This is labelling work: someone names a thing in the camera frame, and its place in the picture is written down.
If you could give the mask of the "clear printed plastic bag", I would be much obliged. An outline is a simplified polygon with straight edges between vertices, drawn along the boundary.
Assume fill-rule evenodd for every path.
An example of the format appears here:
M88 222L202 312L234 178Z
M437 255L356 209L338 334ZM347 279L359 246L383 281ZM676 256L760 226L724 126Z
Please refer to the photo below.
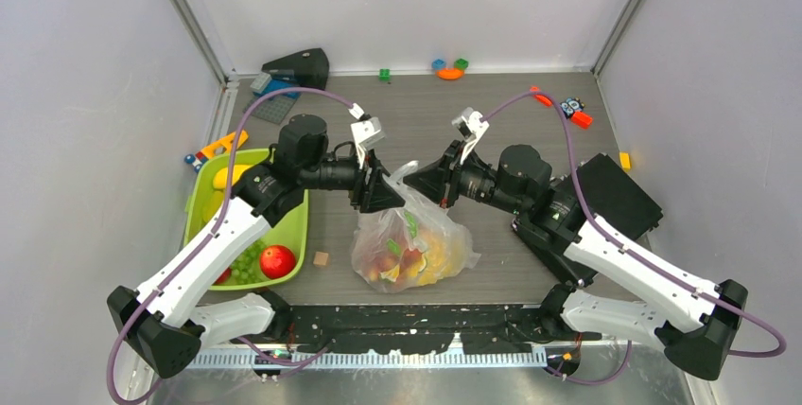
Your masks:
M419 233L425 230L438 232L451 241L459 239L464 242L471 261L463 270L472 269L479 262L480 253L474 250L473 238L467 227L452 220L445 209L403 183L405 176L419 168L417 161L410 161L389 176L389 183L406 201L403 207L358 216L351 245L351 265L361 277L361 263L369 255L383 252L391 243L406 245L423 253L426 245L420 240Z

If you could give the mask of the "red fake lychee bunch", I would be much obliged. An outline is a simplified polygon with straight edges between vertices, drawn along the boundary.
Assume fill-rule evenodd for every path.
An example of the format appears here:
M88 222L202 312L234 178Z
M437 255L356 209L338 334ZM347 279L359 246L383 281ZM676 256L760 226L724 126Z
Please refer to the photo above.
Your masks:
M369 255L359 271L378 291L397 292L415 286L426 265L420 250L391 243L383 252Z

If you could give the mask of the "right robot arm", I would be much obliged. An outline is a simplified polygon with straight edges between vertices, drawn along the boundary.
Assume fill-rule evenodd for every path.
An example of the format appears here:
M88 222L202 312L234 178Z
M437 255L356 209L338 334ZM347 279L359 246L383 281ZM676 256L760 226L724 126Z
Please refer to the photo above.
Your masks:
M602 273L637 301L557 284L543 299L540 326L552 339L598 333L662 352L699 379L719 378L740 328L748 296L740 283L715 284L689 274L626 237L550 182L552 167L528 145L502 151L497 167L453 141L441 158L404 177L405 185L443 208L459 197L515 214L517 233L537 252L550 252Z

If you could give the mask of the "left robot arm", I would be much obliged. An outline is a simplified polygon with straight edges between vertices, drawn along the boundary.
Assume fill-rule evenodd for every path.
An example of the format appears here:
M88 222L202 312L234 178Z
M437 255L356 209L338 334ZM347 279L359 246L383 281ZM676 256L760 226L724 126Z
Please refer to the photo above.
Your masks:
M373 148L380 121L367 114L351 126L353 152L328 149L327 125L315 115L290 119L269 157L246 169L221 208L159 272L132 290L113 290L107 306L126 343L161 379L182 372L205 347L258 334L282 341L289 306L272 292L202 307L200 299L244 250L305 201L309 189L341 190L360 213L401 207Z

